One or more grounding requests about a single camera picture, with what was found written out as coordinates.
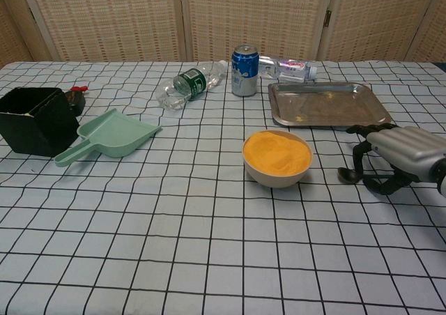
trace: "orange powder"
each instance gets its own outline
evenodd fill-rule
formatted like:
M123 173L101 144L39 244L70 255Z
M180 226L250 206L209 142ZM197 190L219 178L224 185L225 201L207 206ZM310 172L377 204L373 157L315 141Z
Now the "orange powder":
M302 142L274 134L256 132L243 149L246 160L259 171L290 176L306 169L311 157Z

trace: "black box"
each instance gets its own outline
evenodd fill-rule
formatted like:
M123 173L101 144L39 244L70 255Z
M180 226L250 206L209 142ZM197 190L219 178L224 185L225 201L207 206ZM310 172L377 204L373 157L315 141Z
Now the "black box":
M65 94L55 87L17 87L0 98L0 135L16 153L54 157L79 127Z

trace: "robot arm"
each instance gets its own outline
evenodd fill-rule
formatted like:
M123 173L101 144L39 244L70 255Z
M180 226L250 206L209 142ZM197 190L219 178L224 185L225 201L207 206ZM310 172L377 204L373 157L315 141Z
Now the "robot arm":
M366 139L353 149L357 173L363 174L362 157L369 151L386 159L394 170L384 183L364 177L364 184L371 191L388 195L413 181L423 181L437 183L438 191L446 196L446 139L420 128L400 128L390 123L354 125L347 132Z

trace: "plastic water bottle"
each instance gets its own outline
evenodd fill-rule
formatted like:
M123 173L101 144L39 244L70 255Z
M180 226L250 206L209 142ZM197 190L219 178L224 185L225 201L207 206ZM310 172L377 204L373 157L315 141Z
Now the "plastic water bottle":
M225 61L201 63L161 82L155 89L155 97L163 108L182 108L188 100L218 85L227 72L227 66Z
M269 79L285 79L294 82L306 82L316 78L316 66L309 66L308 62L299 62L293 59L272 59L260 56L259 75Z

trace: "table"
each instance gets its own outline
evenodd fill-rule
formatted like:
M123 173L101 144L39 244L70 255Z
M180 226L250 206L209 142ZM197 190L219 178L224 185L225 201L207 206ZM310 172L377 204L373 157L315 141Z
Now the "table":
M194 63L19 62L16 86L88 85L85 123L115 107L163 130L135 153L68 168L0 141L0 314L439 314L446 199L434 184L390 196L342 185L359 138L272 121L268 84L228 81L184 110L157 106L162 78ZM370 86L398 125L446 137L446 73L430 63L316 62L318 81ZM271 190L243 169L257 130L314 148L301 183ZM389 171L377 155L366 169Z

